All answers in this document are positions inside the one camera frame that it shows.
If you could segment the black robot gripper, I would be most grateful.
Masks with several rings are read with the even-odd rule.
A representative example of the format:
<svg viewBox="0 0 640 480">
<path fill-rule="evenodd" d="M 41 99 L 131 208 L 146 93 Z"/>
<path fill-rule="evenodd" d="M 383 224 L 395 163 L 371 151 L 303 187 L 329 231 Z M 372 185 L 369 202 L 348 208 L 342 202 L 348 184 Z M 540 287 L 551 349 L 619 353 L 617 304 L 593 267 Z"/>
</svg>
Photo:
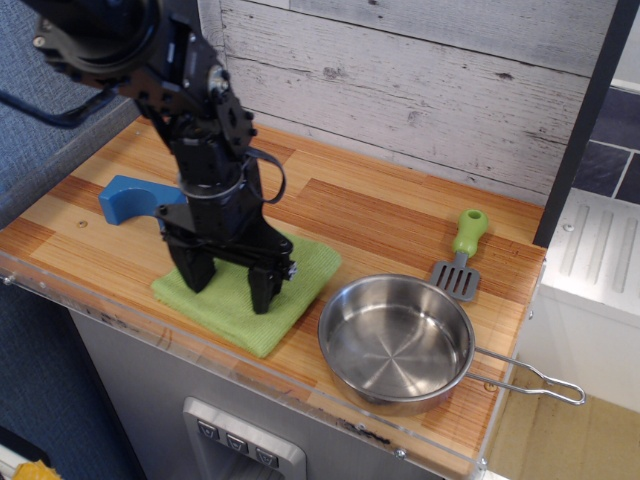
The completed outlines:
<svg viewBox="0 0 640 480">
<path fill-rule="evenodd" d="M 283 280 L 297 273 L 293 243 L 268 224 L 262 201 L 247 187 L 228 195 L 189 196 L 185 204 L 161 205 L 155 217 L 170 256 L 186 285 L 201 292 L 216 273 L 214 260 L 249 268 L 256 314 L 269 311 Z"/>
</svg>

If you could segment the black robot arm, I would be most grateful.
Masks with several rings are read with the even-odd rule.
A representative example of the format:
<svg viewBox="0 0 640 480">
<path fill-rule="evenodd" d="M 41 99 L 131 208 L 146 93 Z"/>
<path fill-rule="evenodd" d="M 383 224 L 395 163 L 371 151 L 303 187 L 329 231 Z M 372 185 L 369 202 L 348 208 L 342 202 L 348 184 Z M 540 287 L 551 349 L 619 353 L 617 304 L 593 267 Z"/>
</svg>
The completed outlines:
<svg viewBox="0 0 640 480">
<path fill-rule="evenodd" d="M 155 209 L 183 280 L 203 290 L 215 260 L 248 271 L 263 314 L 295 273 L 292 243 L 263 217 L 251 112 L 205 39 L 194 1 L 35 1 L 34 45 L 55 71 L 96 89 L 45 123 L 73 128 L 117 96 L 132 99 L 173 154 L 183 201 Z"/>
</svg>

